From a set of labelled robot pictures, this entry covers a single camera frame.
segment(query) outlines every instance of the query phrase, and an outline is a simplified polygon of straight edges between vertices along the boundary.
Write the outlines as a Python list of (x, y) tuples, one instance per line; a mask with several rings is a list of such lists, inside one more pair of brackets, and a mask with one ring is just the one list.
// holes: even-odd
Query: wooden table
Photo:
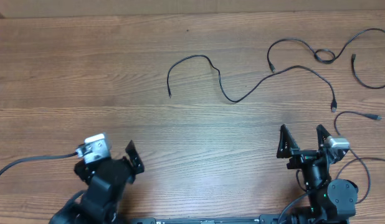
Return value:
[[(302, 192), (286, 159), (276, 159), (279, 127), (287, 123), (302, 149), (316, 148), (315, 128), (335, 134), (329, 86), (295, 69), (263, 82), (230, 104), (206, 54), (222, 71), (233, 99), (269, 74), (268, 47), (299, 37), (338, 53), (359, 31), (385, 29), (385, 11), (266, 12), (172, 16), (110, 16), (0, 20), (0, 169), (27, 156), (74, 151), (86, 137), (107, 132), (120, 158), (134, 140), (146, 166), (128, 185), (121, 212), (129, 217), (246, 217), (279, 213)], [(338, 120), (361, 156), (385, 158), (385, 35), (368, 32), (331, 65), (302, 44), (283, 42), (270, 56), (277, 70), (304, 65), (334, 86), (338, 112), (376, 113)], [(331, 166), (331, 175), (353, 156)], [(77, 158), (19, 164), (0, 177), (0, 223), (47, 223), (86, 185), (74, 174)], [(368, 162), (373, 186), (352, 223), (385, 223), (385, 163)], [(357, 163), (342, 178), (366, 176)]]

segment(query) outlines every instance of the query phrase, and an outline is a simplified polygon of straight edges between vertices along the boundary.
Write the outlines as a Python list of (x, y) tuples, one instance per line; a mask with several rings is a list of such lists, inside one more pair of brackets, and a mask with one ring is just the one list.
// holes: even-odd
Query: wall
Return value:
[(385, 9), (385, 0), (0, 0), (6, 18)]

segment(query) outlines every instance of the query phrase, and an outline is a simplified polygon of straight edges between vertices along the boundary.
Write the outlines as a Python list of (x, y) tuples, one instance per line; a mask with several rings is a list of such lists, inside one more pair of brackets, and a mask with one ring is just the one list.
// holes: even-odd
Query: cable plug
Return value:
[(364, 114), (366, 118), (373, 119), (373, 120), (380, 120), (382, 117), (380, 115), (376, 114)]
[(269, 66), (270, 66), (270, 70), (271, 70), (272, 72), (274, 72), (274, 71), (275, 71), (274, 65), (273, 65), (272, 63), (269, 62)]
[(168, 84), (168, 93), (169, 93), (169, 98), (172, 98), (172, 93), (170, 92), (169, 84)]
[(336, 108), (337, 108), (336, 99), (333, 98), (332, 102), (331, 102), (331, 111), (332, 111), (332, 113), (335, 113)]

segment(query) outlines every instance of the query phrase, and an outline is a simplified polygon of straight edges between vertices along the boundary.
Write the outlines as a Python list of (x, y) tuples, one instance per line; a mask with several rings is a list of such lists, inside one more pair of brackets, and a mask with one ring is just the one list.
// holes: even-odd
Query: wood grain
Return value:
[[(269, 78), (238, 104), (235, 99), (269, 74), (266, 52), (284, 37), (339, 52), (357, 32), (385, 29), (385, 11), (266, 12), (178, 16), (81, 17), (0, 20), (0, 169), (16, 159), (68, 154), (86, 137), (106, 131), (113, 156), (134, 140), (146, 166), (126, 188), (121, 212), (129, 217), (244, 217), (279, 213), (301, 194), (295, 171), (276, 159), (279, 127), (287, 123), (302, 149), (316, 147), (315, 128), (331, 133), (331, 91), (318, 77), (292, 70)], [(277, 70), (304, 65), (334, 86), (340, 131), (361, 156), (385, 158), (385, 35), (368, 32), (331, 65), (316, 62), (302, 45), (276, 45)], [(352, 159), (331, 167), (337, 171)], [(0, 177), (0, 223), (47, 223), (86, 186), (73, 173), (78, 159), (19, 164)], [(357, 206), (356, 223), (385, 223), (385, 164), (368, 162), (373, 186)], [(362, 197), (359, 164), (342, 175)]]

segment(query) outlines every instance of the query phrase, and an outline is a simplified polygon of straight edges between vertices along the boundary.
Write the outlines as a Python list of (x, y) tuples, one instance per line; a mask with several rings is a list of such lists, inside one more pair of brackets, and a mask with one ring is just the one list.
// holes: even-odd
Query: black cable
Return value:
[(338, 131), (338, 128), (336, 127), (336, 120), (338, 119), (339, 116), (341, 116), (342, 114), (345, 114), (345, 113), (356, 114), (356, 115), (364, 116), (366, 118), (373, 119), (373, 120), (380, 120), (380, 119), (382, 119), (382, 117), (380, 115), (376, 115), (376, 114), (360, 113), (360, 112), (357, 112), (357, 111), (342, 111), (338, 115), (336, 115), (336, 117), (334, 119), (334, 128), (335, 128), (335, 131), (336, 131), (336, 133), (338, 135), (341, 135), (341, 133)]
[(168, 78), (167, 78), (167, 84), (168, 84), (168, 93), (169, 93), (169, 97), (172, 97), (172, 94), (171, 94), (171, 91), (170, 91), (170, 87), (169, 87), (169, 75), (170, 75), (170, 72), (171, 70), (178, 64), (180, 64), (181, 62), (187, 60), (187, 59), (190, 59), (190, 58), (194, 58), (194, 57), (204, 57), (206, 58), (206, 60), (209, 62), (209, 64), (211, 65), (211, 67), (215, 70), (217, 70), (218, 74), (219, 74), (219, 84), (220, 84), (220, 89), (222, 90), (222, 93), (223, 95), (231, 102), (233, 103), (238, 103), (240, 101), (242, 101), (243, 99), (245, 99), (247, 96), (249, 96), (264, 80), (270, 78), (270, 77), (273, 77), (275, 75), (279, 75), (281, 73), (284, 73), (286, 71), (289, 71), (291, 69), (294, 69), (294, 68), (301, 68), (301, 69), (305, 69), (305, 70), (308, 70), (309, 72), (312, 72), (313, 74), (315, 74), (318, 78), (322, 79), (324, 82), (326, 82), (330, 88), (331, 88), (331, 91), (332, 91), (332, 102), (331, 102), (331, 110), (332, 112), (335, 112), (336, 111), (336, 107), (337, 107), (337, 104), (336, 104), (336, 98), (335, 98), (335, 92), (334, 92), (334, 88), (332, 87), (331, 83), (325, 79), (324, 77), (322, 77), (320, 74), (318, 74), (317, 72), (315, 72), (314, 70), (308, 68), (308, 67), (304, 67), (304, 66), (301, 66), (301, 65), (295, 65), (295, 66), (292, 66), (292, 67), (289, 67), (289, 68), (286, 68), (282, 71), (279, 71), (279, 72), (276, 72), (276, 73), (273, 73), (271, 75), (267, 75), (266, 77), (264, 77), (263, 79), (261, 79), (261, 81), (258, 82), (258, 84), (256, 84), (256, 86), (251, 89), (247, 94), (245, 94), (243, 97), (239, 98), (238, 100), (232, 100), (230, 99), (226, 93), (224, 92), (223, 90), (223, 86), (222, 86), (222, 80), (221, 80), (221, 73), (220, 73), (220, 70), (218, 68), (216, 68), (215, 66), (213, 66), (212, 62), (211, 62), (211, 59), (209, 59), (209, 57), (207, 57), (206, 55), (191, 55), (191, 56), (188, 56), (188, 57), (185, 57), (183, 59), (181, 59), (180, 61), (176, 62), (174, 65), (172, 65), (172, 67), (170, 67), (169, 71), (168, 71)]
[(355, 60), (356, 60), (356, 54), (353, 54), (353, 55), (352, 55), (352, 59), (351, 59), (352, 72), (353, 72), (353, 75), (354, 75), (354, 77), (356, 78), (357, 82), (359, 82), (362, 86), (364, 86), (364, 87), (366, 87), (366, 88), (373, 89), (373, 90), (378, 90), (378, 89), (385, 88), (385, 84), (384, 84), (384, 85), (381, 85), (381, 86), (369, 86), (369, 85), (363, 83), (363, 81), (360, 80), (359, 76), (357, 76), (356, 70), (354, 69), (354, 61), (355, 61)]
[[(338, 133), (338, 135), (341, 135), (341, 133), (338, 131), (338, 128), (336, 127), (336, 120), (338, 119), (339, 116), (341, 116), (342, 114), (345, 114), (345, 113), (351, 113), (351, 114), (356, 114), (356, 115), (360, 115), (360, 116), (364, 116), (366, 118), (369, 118), (369, 119), (373, 119), (373, 120), (380, 120), (382, 119), (381, 116), (379, 115), (376, 115), (376, 114), (367, 114), (367, 113), (360, 113), (360, 112), (357, 112), (357, 111), (342, 111), (340, 112), (338, 115), (336, 115), (335, 119), (334, 119), (334, 128), (335, 128), (335, 131), (336, 133)], [(367, 191), (366, 191), (366, 194), (364, 195), (364, 197), (359, 200), (358, 202), (356, 203), (361, 203), (363, 202), (368, 194), (369, 194), (369, 191), (371, 190), (371, 174), (369, 173), (369, 170), (368, 170), (368, 167), (367, 165), (363, 162), (363, 160), (352, 150), (352, 148), (350, 148), (350, 151), (352, 152), (352, 154), (355, 156), (356, 160), (359, 160), (361, 165), (363, 165), (364, 169), (366, 170), (366, 173), (367, 173), (367, 180), (368, 180), (368, 187), (367, 187)]]
[[(377, 157), (363, 157), (363, 158), (360, 158), (360, 159), (361, 159), (361, 160), (367, 159), (367, 160), (372, 160), (372, 161), (383, 161), (383, 162), (385, 162), (385, 159), (377, 158)], [(338, 174), (336, 175), (336, 178), (338, 178), (338, 177), (341, 175), (342, 171), (343, 171), (345, 168), (347, 168), (351, 163), (356, 162), (356, 161), (358, 161), (358, 160), (359, 160), (359, 159), (355, 158), (355, 159), (352, 159), (351, 161), (349, 161), (347, 164), (345, 164), (345, 165), (342, 167), (342, 169), (338, 172)]]
[(76, 194), (74, 194), (74, 196), (72, 196), (72, 198), (70, 198), (67, 203), (65, 203), (64, 207), (74, 203), (76, 201), (76, 199), (78, 199), (81, 195), (83, 195), (84, 193), (86, 192), (86, 190), (81, 190), (79, 192), (77, 192)]
[(16, 161), (6, 165), (3, 169), (1, 169), (0, 175), (3, 174), (6, 170), (8, 170), (10, 167), (12, 167), (18, 163), (29, 162), (29, 161), (38, 161), (38, 160), (46, 160), (46, 159), (64, 159), (64, 158), (68, 158), (68, 157), (72, 157), (72, 156), (76, 156), (76, 155), (77, 155), (77, 153), (74, 152), (71, 154), (61, 155), (61, 156), (33, 156), (33, 157), (18, 159)]
[[(274, 42), (274, 43), (269, 47), (269, 49), (268, 49), (268, 51), (267, 51), (267, 62), (269, 63), (269, 67), (270, 67), (271, 71), (274, 72), (274, 71), (275, 71), (275, 67), (274, 67), (274, 65), (270, 62), (270, 57), (269, 57), (270, 49), (271, 49), (274, 45), (278, 44), (279, 42), (293, 40), (293, 41), (298, 41), (298, 42), (301, 42), (301, 43), (305, 44), (305, 45), (311, 50), (311, 52), (313, 52), (313, 55), (314, 55), (314, 57), (315, 57), (315, 59), (316, 59), (317, 61), (319, 61), (319, 62), (321, 62), (321, 63), (324, 63), (324, 64), (331, 64), (331, 63), (333, 63), (336, 59), (338, 59), (338, 58), (341, 56), (342, 52), (345, 50), (345, 48), (346, 48), (346, 46), (348, 46), (348, 44), (350, 44), (352, 41), (354, 41), (354, 39), (356, 39), (359, 35), (361, 35), (361, 34), (367, 32), (367, 31), (370, 31), (370, 30), (378, 30), (378, 31), (381, 31), (381, 32), (385, 33), (385, 30), (380, 29), (380, 28), (370, 28), (370, 29), (363, 30), (363, 31), (359, 32), (358, 34), (354, 35), (352, 38), (350, 38), (350, 40), (347, 41), (347, 43), (343, 46), (343, 48), (341, 49), (341, 52), (340, 52), (338, 55), (335, 55), (335, 53), (332, 52), (332, 50), (329, 50), (329, 49), (318, 49), (318, 50), (314, 51), (313, 48), (312, 48), (308, 43), (306, 43), (304, 40), (301, 40), (301, 39), (298, 39), (298, 38), (284, 38), (284, 39), (280, 39), (280, 40)], [(318, 52), (328, 52), (329, 54), (332, 55), (332, 59), (329, 59), (329, 60), (321, 59), (321, 57), (318, 56)], [(381, 89), (381, 88), (385, 88), (385, 85), (373, 87), (373, 86), (369, 86), (369, 85), (364, 84), (364, 83), (360, 80), (360, 78), (357, 76), (356, 71), (355, 71), (355, 69), (354, 69), (354, 60), (355, 60), (355, 59), (356, 59), (356, 54), (352, 54), (351, 65), (352, 65), (353, 75), (354, 75), (354, 77), (357, 79), (357, 81), (358, 81), (362, 86), (364, 86), (364, 87), (366, 87), (366, 88), (370, 88), (370, 89)]]
[(300, 180), (299, 180), (299, 172), (301, 172), (301, 170), (297, 170), (297, 173), (295, 174), (296, 177), (297, 177), (298, 185), (299, 185), (299, 187), (300, 187), (304, 192), (306, 192), (306, 189), (304, 189), (304, 188), (302, 187), (302, 185), (300, 184)]
[(281, 212), (281, 214), (278, 216), (278, 220), (277, 220), (277, 224), (281, 224), (280, 223), (280, 220), (281, 218), (283, 217), (283, 215), (293, 206), (295, 205), (296, 203), (298, 203), (300, 200), (304, 199), (307, 195), (310, 195), (311, 193), (313, 193), (314, 190), (309, 190), (307, 192), (305, 192), (303, 195), (299, 196), (297, 199), (295, 199), (294, 201), (292, 201), (291, 203), (289, 203)]

